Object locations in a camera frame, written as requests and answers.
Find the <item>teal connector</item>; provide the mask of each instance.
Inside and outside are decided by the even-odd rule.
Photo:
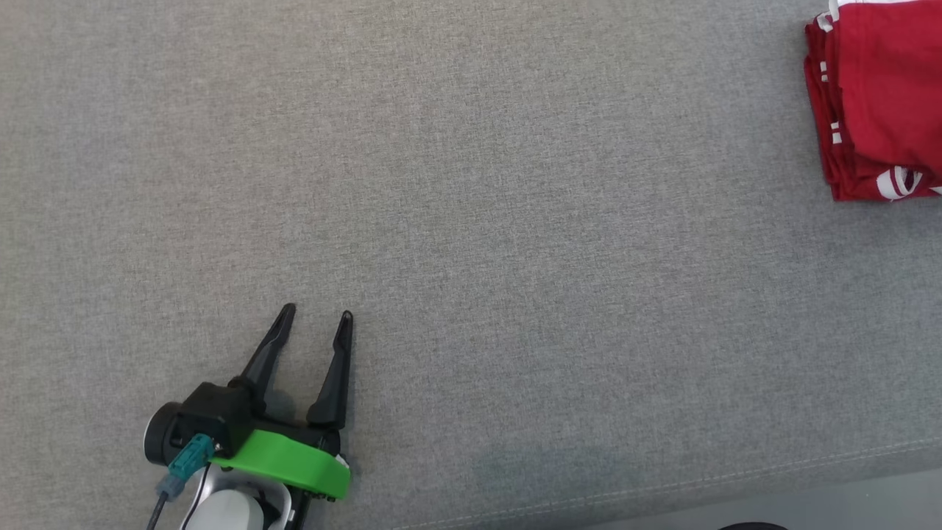
[[[176,500],[187,485],[189,477],[205,467],[215,453],[211,438],[204,434],[194,436],[167,467],[167,475],[157,485],[157,495],[166,494],[166,499],[170,502]]]

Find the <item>folded red shirt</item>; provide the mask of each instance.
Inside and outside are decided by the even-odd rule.
[[[942,194],[942,0],[833,3],[804,69],[835,200]]]

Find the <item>stitching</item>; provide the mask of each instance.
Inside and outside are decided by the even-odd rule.
[[[492,521],[501,521],[504,519],[512,519],[514,517],[522,517],[524,515],[536,515],[536,514],[547,513],[547,512],[552,512],[552,511],[570,509],[570,508],[574,508],[578,506],[598,505],[598,504],[613,502],[617,500],[623,500],[624,498],[643,496],[645,492],[647,491],[664,490],[663,492],[670,492],[670,491],[682,491],[685,489],[703,488],[703,487],[715,486],[718,484],[724,484],[728,482],[746,480],[748,478],[769,476],[769,475],[777,474],[780,472],[796,472],[800,470],[812,469],[812,468],[828,465],[830,463],[851,462],[854,460],[860,460],[860,459],[870,458],[870,457],[875,457],[875,456],[895,455],[897,453],[906,453],[909,451],[915,451],[915,450],[923,449],[923,448],[910,447],[907,449],[900,449],[897,451],[879,453],[887,449],[897,449],[897,448],[906,447],[906,446],[927,445],[927,444],[928,446],[925,447],[924,449],[928,449],[929,447],[932,447],[931,444],[933,444],[934,442],[938,442],[940,440],[942,440],[942,437],[919,439],[915,441],[907,441],[907,442],[902,442],[902,443],[894,443],[894,444],[886,445],[883,447],[875,447],[875,448],[864,449],[860,451],[852,451],[852,452],[843,453],[840,455],[819,456],[816,458],[808,458],[806,460],[798,460],[795,462],[778,464],[778,465],[771,466],[768,468],[759,468],[759,469],[749,470],[749,471],[744,471],[744,472],[732,472],[732,473],[728,473],[724,475],[701,478],[697,480],[674,482],[671,484],[664,484],[660,486],[648,486],[644,488],[623,489],[620,491],[613,491],[611,493],[599,493],[596,495],[576,497],[576,498],[568,499],[565,501],[554,501],[550,503],[542,503],[539,505],[530,505],[530,506],[522,506],[518,508],[497,510],[497,511],[492,511],[488,513],[479,514],[479,515],[466,515],[463,517],[456,517],[452,519],[442,519],[439,521],[422,522],[420,524],[396,526],[392,528],[392,530],[409,530],[409,529],[414,529],[414,528],[424,528],[427,526],[434,526],[437,530],[446,530],[448,528],[466,526],[467,524],[471,524],[472,520],[490,518]],[[595,499],[602,499],[604,497],[612,497],[612,499],[595,500]],[[560,505],[568,505],[568,506],[550,507],[550,506],[560,506]],[[537,510],[538,508],[549,508],[549,509],[544,509],[540,511],[532,511],[532,510]],[[495,515],[499,515],[501,517],[493,518],[493,516]],[[458,521],[461,521],[461,522],[457,524],[451,524],[448,526],[438,526],[446,522],[458,522]]]
[[[821,467],[821,466],[828,466],[828,465],[836,464],[836,463],[853,462],[854,460],[861,460],[861,459],[866,459],[866,458],[873,458],[873,457],[875,457],[875,456],[887,456],[887,455],[896,455],[896,454],[899,454],[899,453],[908,453],[908,452],[910,452],[910,451],[918,451],[919,449],[926,449],[926,448],[910,447],[910,448],[907,448],[907,449],[900,449],[900,450],[897,450],[897,451],[891,451],[891,452],[889,452],[889,453],[880,453],[880,454],[877,454],[877,455],[861,455],[861,456],[856,456],[856,457],[854,457],[854,458],[848,458],[848,459],[846,459],[846,460],[836,460],[836,461],[830,461],[830,462],[819,462],[819,463],[817,463],[817,464],[812,464],[812,465],[810,465],[810,466],[803,466],[803,467],[794,468],[794,469],[791,469],[791,470],[782,470],[782,471],[768,472],[768,473],[763,473],[763,474],[760,474],[760,475],[757,475],[757,476],[754,476],[754,477],[734,477],[734,478],[728,478],[728,479],[726,479],[726,480],[721,480],[721,481],[718,481],[718,482],[712,482],[712,483],[708,483],[708,484],[699,484],[699,485],[693,485],[693,486],[686,486],[686,487],[684,487],[684,488],[665,489],[665,490],[663,490],[663,491],[659,491],[658,493],[677,493],[677,492],[685,491],[685,490],[689,490],[689,489],[712,488],[712,487],[718,486],[718,485],[720,485],[720,484],[729,484],[729,483],[737,482],[737,481],[740,481],[740,480],[748,480],[749,478],[760,478],[760,477],[763,477],[763,476],[772,476],[772,475],[775,475],[775,474],[780,474],[780,473],[785,473],[785,472],[797,472],[797,471],[808,470],[808,469],[812,469],[812,468],[818,468],[818,467]],[[649,496],[649,495],[652,495],[652,494],[654,494],[654,493],[642,493],[642,494],[637,494],[637,495],[626,495],[626,496],[624,496],[624,497],[616,497],[616,498],[614,498],[614,499],[603,499],[603,500],[600,500],[600,501],[592,501],[592,502],[590,502],[590,503],[583,503],[583,504],[581,504],[581,505],[559,506],[559,507],[549,508],[549,509],[546,509],[546,510],[539,510],[539,511],[533,511],[533,512],[528,512],[528,513],[519,513],[519,514],[513,514],[513,515],[505,515],[505,516],[502,516],[502,517],[495,517],[495,518],[488,519],[488,520],[482,521],[482,522],[498,522],[498,521],[505,521],[505,520],[507,520],[507,519],[513,519],[513,518],[517,518],[517,517],[524,517],[524,516],[527,516],[527,515],[539,515],[539,514],[543,514],[543,513],[550,513],[550,512],[554,512],[554,511],[562,511],[562,510],[573,509],[573,508],[584,507],[584,506],[603,505],[603,504],[605,504],[605,503],[614,503],[614,502],[623,501],[623,500],[626,500],[626,499],[635,499],[635,498],[646,497],[646,496]],[[447,530],[448,528],[457,528],[457,527],[459,527],[459,526],[467,526],[468,524],[474,524],[474,522],[459,522],[458,524],[450,524],[449,526],[439,526],[439,527],[437,527],[436,530]]]

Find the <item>seam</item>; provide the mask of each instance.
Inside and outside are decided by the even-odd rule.
[[[818,456],[816,458],[808,458],[806,460],[798,460],[795,462],[787,462],[784,464],[778,464],[778,465],[771,466],[768,468],[759,468],[759,469],[754,469],[754,470],[749,470],[749,471],[744,471],[744,472],[732,472],[728,474],[711,476],[711,477],[701,478],[697,480],[673,482],[670,484],[664,484],[660,486],[648,486],[648,487],[643,487],[643,488],[622,489],[620,491],[613,491],[610,493],[599,493],[596,495],[576,497],[576,498],[568,499],[565,501],[554,501],[554,502],[542,503],[538,505],[530,505],[530,506],[522,506],[518,508],[497,510],[497,511],[492,511],[488,513],[478,514],[478,515],[467,515],[467,516],[456,517],[452,519],[442,519],[439,521],[422,522],[419,524],[408,524],[405,526],[396,526],[392,528],[392,530],[410,530],[410,529],[415,529],[415,528],[426,528],[426,527],[432,527],[435,530],[446,530],[448,528],[456,528],[459,526],[466,526],[468,524],[473,524],[475,522],[478,522],[478,520],[482,520],[482,519],[489,520],[487,522],[502,521],[506,519],[513,519],[516,517],[523,517],[525,515],[537,515],[541,513],[561,511],[565,509],[571,509],[571,508],[582,507],[582,506],[587,506],[587,505],[600,505],[603,503],[610,503],[614,501],[620,501],[623,499],[643,497],[643,496],[655,494],[655,493],[665,493],[665,492],[673,492],[673,491],[684,491],[688,489],[706,488],[706,487],[716,486],[719,484],[737,482],[739,480],[748,480],[750,478],[771,476],[778,473],[796,472],[796,471],[826,466],[830,464],[852,462],[855,460],[873,458],[876,456],[895,455],[899,453],[908,453],[910,451],[917,451],[919,449],[930,449],[930,448],[938,446],[939,444],[937,442],[939,441],[942,441],[942,437],[919,439],[915,441],[907,441],[907,442],[902,442],[902,443],[894,443],[890,445],[885,445],[883,447],[863,449],[863,450],[852,451],[849,453],[843,453],[839,455]],[[442,524],[445,524],[448,522],[457,522],[457,523],[450,524],[448,526],[441,526]]]

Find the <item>gray fabric surface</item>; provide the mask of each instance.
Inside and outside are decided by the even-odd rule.
[[[354,482],[308,528],[942,465],[942,203],[831,202],[822,8],[0,1],[4,527],[143,527],[148,418],[288,301],[284,414],[357,318]]]

